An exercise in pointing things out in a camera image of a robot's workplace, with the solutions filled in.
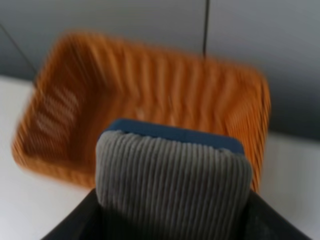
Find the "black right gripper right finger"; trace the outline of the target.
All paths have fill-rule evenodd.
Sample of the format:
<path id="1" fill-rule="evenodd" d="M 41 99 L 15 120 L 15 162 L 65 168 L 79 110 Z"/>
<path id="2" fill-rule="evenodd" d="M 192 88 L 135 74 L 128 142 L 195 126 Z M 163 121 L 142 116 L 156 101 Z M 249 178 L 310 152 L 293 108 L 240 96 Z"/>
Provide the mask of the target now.
<path id="1" fill-rule="evenodd" d="M 309 240 L 257 193 L 251 191 L 240 218 L 241 240 Z"/>

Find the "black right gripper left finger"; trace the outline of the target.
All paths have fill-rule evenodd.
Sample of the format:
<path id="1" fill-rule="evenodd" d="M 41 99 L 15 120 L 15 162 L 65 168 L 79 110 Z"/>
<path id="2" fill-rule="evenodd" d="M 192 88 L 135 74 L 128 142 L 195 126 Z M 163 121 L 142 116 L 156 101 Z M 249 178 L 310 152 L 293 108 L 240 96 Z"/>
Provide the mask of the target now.
<path id="1" fill-rule="evenodd" d="M 108 205 L 108 192 L 95 188 L 44 240 L 116 240 L 118 214 Z"/>

